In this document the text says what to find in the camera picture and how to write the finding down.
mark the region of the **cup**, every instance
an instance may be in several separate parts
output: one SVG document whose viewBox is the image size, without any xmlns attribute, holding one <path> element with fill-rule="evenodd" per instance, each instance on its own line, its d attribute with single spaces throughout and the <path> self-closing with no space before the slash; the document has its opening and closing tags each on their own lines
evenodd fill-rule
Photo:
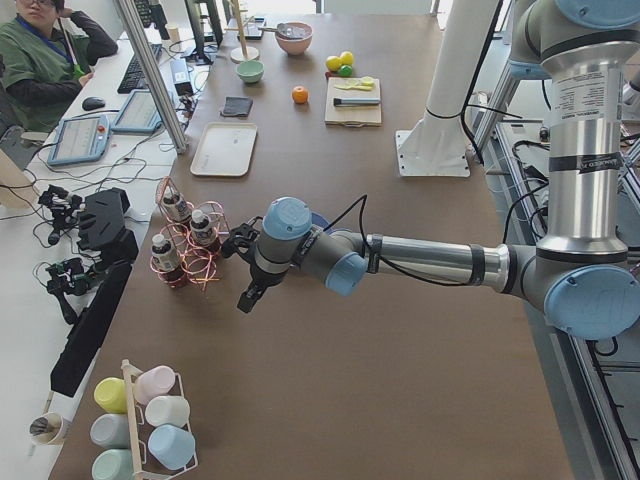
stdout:
<svg viewBox="0 0 640 480">
<path fill-rule="evenodd" d="M 47 420 L 48 427 L 43 433 L 31 435 L 31 442 L 34 445 L 60 445 L 64 443 L 71 427 L 71 420 L 67 420 L 55 412 L 45 413 L 42 418 Z"/>
<path fill-rule="evenodd" d="M 185 467 L 196 453 L 191 432 L 174 425 L 160 425 L 149 435 L 149 451 L 169 470 Z"/>
<path fill-rule="evenodd" d="M 138 403 L 148 404 L 152 398 L 166 394 L 176 383 L 176 373 L 166 365 L 152 368 L 133 384 L 133 396 Z"/>
<path fill-rule="evenodd" d="M 133 458 L 131 450 L 110 449 L 98 455 L 91 467 L 93 480 L 131 480 Z"/>
<path fill-rule="evenodd" d="M 102 380 L 93 391 L 93 399 L 107 413 L 127 413 L 127 396 L 124 380 L 109 377 Z"/>
<path fill-rule="evenodd" d="M 189 420 L 191 408 L 184 397 L 161 395 L 152 399 L 145 409 L 144 415 L 154 427 L 166 423 L 176 427 L 184 427 Z"/>
<path fill-rule="evenodd" d="M 175 23 L 167 23 L 165 25 L 167 32 L 169 32 L 169 40 L 171 43 L 178 43 L 180 41 L 180 30 Z"/>
<path fill-rule="evenodd" d="M 98 417 L 89 433 L 91 441 L 102 448 L 129 448 L 129 421 L 126 415 L 105 413 Z"/>
</svg>

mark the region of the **computer mouse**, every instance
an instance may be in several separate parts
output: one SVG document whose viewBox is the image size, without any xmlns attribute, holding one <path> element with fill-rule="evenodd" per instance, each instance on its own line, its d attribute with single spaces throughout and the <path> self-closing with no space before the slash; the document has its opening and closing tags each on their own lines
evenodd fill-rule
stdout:
<svg viewBox="0 0 640 480">
<path fill-rule="evenodd" d="M 82 109 L 85 112 L 90 112 L 91 110 L 96 110 L 97 108 L 102 108 L 106 105 L 106 102 L 99 97 L 87 97 L 82 102 Z"/>
</svg>

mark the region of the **green bowl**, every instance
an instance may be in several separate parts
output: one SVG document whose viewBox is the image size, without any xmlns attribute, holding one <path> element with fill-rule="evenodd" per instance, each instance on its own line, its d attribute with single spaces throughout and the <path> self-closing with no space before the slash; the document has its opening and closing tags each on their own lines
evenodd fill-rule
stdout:
<svg viewBox="0 0 640 480">
<path fill-rule="evenodd" d="M 256 83 L 264 74 L 264 65 L 258 60 L 248 60 L 236 67 L 236 73 L 244 83 Z"/>
</svg>

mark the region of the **desk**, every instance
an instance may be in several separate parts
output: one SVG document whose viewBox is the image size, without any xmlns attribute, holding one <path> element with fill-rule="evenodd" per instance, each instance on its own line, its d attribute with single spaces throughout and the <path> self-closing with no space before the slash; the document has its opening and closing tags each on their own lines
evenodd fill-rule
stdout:
<svg viewBox="0 0 640 480">
<path fill-rule="evenodd" d="M 500 226 L 480 167 L 468 179 L 401 178 L 394 132 L 422 116 L 440 43 L 428 16 L 305 16 L 314 39 L 287 57 L 258 45 L 263 80 L 242 85 L 227 35 L 171 175 L 194 203 L 221 202 L 232 225 L 280 196 L 327 218 L 369 194 L 369 232 L 496 245 Z M 380 78 L 383 125 L 324 125 L 324 59 L 352 50 L 358 75 Z M 310 103 L 295 106 L 304 84 Z M 190 159 L 227 95 L 254 99 L 249 173 L 194 178 Z M 162 221 L 156 216 L 152 233 Z M 357 216 L 342 226 L 357 228 Z M 235 305 L 249 283 L 238 258 L 219 262 L 205 293 L 172 291 L 148 269 L 150 235 L 88 383 L 119 376 L 127 358 L 182 374 L 200 465 L 180 478 L 216 480 L 571 478 L 519 300 L 486 288 L 442 288 L 368 276 L 349 298 L 295 272 L 251 315 Z M 88 438 L 101 414 L 82 399 L 52 479 L 88 478 Z"/>
</svg>

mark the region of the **wooden cutting board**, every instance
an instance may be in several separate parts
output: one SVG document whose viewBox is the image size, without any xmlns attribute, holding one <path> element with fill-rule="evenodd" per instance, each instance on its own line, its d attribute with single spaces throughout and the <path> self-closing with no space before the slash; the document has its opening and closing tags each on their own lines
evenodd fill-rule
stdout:
<svg viewBox="0 0 640 480">
<path fill-rule="evenodd" d="M 374 86 L 370 91 L 342 90 L 335 85 L 344 84 L 358 78 L 330 77 L 327 83 L 327 104 L 325 106 L 324 121 L 328 125 L 344 125 L 347 127 L 380 126 L 382 125 L 382 102 L 379 105 L 357 107 L 335 107 L 334 98 L 378 98 L 380 96 L 380 80 L 374 78 Z"/>
</svg>

